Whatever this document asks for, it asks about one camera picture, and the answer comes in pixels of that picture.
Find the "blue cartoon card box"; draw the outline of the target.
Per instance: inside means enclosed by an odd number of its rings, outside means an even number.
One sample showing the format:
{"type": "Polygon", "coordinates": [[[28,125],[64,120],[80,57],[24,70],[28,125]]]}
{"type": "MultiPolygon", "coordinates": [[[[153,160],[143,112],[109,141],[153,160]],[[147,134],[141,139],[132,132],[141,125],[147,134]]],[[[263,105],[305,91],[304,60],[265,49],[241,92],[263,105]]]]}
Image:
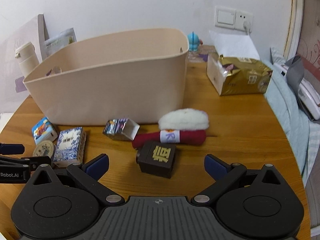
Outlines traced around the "blue cartoon card box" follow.
{"type": "Polygon", "coordinates": [[[45,140],[53,142],[58,137],[54,125],[47,117],[42,118],[35,126],[33,126],[31,132],[36,145],[45,140]]]}

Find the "blue white porcelain-pattern box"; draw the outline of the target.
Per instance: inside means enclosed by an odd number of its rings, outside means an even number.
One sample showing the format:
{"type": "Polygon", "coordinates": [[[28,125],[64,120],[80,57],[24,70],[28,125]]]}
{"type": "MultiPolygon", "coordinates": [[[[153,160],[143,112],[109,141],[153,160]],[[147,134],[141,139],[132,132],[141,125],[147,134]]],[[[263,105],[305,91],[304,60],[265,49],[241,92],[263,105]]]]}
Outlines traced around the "blue white porcelain-pattern box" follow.
{"type": "Polygon", "coordinates": [[[67,167],[72,163],[82,163],[86,144],[86,132],[83,127],[61,131],[53,156],[58,167],[67,167]]]}

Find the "purple cartoon small box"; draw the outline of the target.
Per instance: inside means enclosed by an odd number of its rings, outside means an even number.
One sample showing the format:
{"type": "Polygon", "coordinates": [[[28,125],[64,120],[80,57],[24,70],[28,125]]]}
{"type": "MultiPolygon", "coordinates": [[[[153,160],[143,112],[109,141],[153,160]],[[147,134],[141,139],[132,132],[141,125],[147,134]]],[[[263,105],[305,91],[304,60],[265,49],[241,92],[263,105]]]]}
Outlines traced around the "purple cartoon small box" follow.
{"type": "Polygon", "coordinates": [[[112,140],[133,141],[140,125],[129,118],[108,120],[103,134],[112,140]]]}

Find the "white red plush roll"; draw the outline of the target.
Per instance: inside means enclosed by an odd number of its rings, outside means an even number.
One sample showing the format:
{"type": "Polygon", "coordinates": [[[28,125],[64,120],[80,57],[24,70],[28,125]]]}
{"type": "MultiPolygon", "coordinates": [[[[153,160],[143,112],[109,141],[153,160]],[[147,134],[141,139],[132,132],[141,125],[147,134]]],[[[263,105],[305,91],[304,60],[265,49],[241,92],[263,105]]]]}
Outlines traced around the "white red plush roll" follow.
{"type": "Polygon", "coordinates": [[[136,135],[132,147],[141,148],[147,141],[200,146],[207,137],[209,117],[205,111],[184,108],[162,116],[158,127],[158,132],[136,135]]]}

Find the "round metal tin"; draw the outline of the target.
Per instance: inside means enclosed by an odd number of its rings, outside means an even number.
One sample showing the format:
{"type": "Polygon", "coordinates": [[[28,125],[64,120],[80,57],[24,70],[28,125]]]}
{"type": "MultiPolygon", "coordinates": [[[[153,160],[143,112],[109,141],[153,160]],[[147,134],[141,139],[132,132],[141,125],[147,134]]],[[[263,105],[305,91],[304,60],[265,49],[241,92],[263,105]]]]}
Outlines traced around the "round metal tin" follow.
{"type": "Polygon", "coordinates": [[[53,159],[56,146],[50,140],[44,140],[36,145],[33,151],[33,157],[48,156],[53,159]]]}

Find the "pink purple headboard panel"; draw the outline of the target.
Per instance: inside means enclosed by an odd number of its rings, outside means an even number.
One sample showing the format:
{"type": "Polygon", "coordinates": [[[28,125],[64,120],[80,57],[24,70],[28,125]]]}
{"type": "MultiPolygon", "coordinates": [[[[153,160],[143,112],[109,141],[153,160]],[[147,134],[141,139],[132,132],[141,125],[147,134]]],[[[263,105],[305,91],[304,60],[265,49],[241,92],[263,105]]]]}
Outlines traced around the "pink purple headboard panel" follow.
{"type": "Polygon", "coordinates": [[[31,42],[37,58],[42,62],[47,57],[43,46],[45,33],[44,16],[38,14],[1,42],[1,113],[14,113],[29,96],[23,84],[24,75],[15,58],[15,50],[31,42]]]}

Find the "light blue blanket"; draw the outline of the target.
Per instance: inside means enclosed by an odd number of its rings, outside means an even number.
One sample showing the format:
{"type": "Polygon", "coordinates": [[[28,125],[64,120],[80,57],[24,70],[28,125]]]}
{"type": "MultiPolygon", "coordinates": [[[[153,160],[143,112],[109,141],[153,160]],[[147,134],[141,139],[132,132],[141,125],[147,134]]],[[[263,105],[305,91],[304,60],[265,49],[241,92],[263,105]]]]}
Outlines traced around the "light blue blanket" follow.
{"type": "Polygon", "coordinates": [[[272,61],[264,63],[273,70],[264,97],[277,117],[294,153],[303,184],[311,175],[319,151],[319,124],[311,122],[298,107],[296,97],[276,65],[284,64],[282,53],[270,48],[272,61]]]}

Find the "cream thermos bottle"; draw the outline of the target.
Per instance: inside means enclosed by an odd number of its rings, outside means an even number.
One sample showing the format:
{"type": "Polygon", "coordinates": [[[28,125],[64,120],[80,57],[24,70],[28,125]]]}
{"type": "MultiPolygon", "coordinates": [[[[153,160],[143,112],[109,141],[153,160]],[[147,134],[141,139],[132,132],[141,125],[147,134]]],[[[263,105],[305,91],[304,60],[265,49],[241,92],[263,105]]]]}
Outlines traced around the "cream thermos bottle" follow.
{"type": "Polygon", "coordinates": [[[24,77],[27,77],[40,64],[35,47],[31,42],[27,42],[15,50],[15,59],[18,61],[24,77]]]}

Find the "black gold-character box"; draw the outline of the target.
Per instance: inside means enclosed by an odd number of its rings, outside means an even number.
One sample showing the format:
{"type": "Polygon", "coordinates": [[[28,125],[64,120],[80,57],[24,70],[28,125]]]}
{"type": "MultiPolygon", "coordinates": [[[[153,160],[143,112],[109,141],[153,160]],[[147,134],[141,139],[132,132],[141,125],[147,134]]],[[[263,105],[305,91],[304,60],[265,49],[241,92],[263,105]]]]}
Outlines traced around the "black gold-character box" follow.
{"type": "Polygon", "coordinates": [[[137,151],[136,163],[144,173],[171,178],[175,163],[176,146],[156,141],[147,141],[137,151]]]}

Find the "banana chips pouch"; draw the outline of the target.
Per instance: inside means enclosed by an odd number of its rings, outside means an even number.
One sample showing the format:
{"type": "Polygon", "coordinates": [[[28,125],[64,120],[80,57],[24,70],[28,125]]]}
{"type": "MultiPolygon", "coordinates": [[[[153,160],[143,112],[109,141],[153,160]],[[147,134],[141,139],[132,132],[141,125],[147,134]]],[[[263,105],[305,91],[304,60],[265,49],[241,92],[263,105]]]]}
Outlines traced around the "banana chips pouch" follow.
{"type": "Polygon", "coordinates": [[[76,42],[74,28],[69,28],[59,33],[59,35],[44,41],[46,54],[47,56],[53,55],[60,49],[74,42],[76,42]]]}

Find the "gold tissue box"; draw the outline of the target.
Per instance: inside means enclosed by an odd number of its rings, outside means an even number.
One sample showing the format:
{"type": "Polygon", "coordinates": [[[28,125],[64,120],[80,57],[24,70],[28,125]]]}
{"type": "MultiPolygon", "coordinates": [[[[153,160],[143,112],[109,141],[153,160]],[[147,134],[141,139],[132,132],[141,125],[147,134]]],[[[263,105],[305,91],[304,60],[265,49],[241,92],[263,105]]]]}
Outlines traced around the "gold tissue box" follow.
{"type": "Polygon", "coordinates": [[[264,94],[273,70],[256,59],[208,55],[207,76],[220,96],[264,94]]]}

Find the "beige plastic storage bin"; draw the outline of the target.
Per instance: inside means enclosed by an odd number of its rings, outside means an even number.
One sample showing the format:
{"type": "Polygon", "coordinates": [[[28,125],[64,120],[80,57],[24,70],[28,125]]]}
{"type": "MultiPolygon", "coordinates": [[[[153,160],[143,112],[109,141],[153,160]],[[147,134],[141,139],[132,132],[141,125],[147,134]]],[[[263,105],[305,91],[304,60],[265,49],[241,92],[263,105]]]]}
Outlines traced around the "beige plastic storage bin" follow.
{"type": "Polygon", "coordinates": [[[23,83],[50,122],[153,124],[183,106],[189,41],[178,29],[122,31],[72,43],[23,83]]]}

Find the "white paper sheet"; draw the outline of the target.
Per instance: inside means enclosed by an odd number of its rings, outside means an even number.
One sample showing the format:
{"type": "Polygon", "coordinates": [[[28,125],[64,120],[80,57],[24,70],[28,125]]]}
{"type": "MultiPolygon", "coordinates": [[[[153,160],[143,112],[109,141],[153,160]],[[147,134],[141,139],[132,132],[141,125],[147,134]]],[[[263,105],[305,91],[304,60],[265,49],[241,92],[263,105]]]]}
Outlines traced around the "white paper sheet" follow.
{"type": "Polygon", "coordinates": [[[219,56],[260,60],[259,53],[249,35],[223,34],[212,30],[209,34],[219,56]]]}

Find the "blue dinosaur figurine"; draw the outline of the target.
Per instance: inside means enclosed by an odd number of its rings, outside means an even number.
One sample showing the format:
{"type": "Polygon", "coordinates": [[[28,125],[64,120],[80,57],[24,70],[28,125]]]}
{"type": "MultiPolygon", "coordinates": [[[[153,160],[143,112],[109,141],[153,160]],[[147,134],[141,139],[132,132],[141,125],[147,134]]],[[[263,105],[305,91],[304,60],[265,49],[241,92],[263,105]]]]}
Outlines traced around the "blue dinosaur figurine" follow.
{"type": "Polygon", "coordinates": [[[202,40],[194,32],[188,34],[189,51],[198,51],[200,45],[203,45],[202,40]]]}

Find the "white wall switch socket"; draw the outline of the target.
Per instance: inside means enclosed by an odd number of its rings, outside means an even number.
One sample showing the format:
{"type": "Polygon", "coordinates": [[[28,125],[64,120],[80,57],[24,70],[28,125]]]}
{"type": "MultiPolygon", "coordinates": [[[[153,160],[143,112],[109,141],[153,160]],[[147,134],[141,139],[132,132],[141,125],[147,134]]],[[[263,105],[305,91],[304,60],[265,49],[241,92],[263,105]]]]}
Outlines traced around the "white wall switch socket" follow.
{"type": "Polygon", "coordinates": [[[254,16],[250,12],[227,7],[215,7],[215,26],[220,28],[252,32],[254,16]]]}

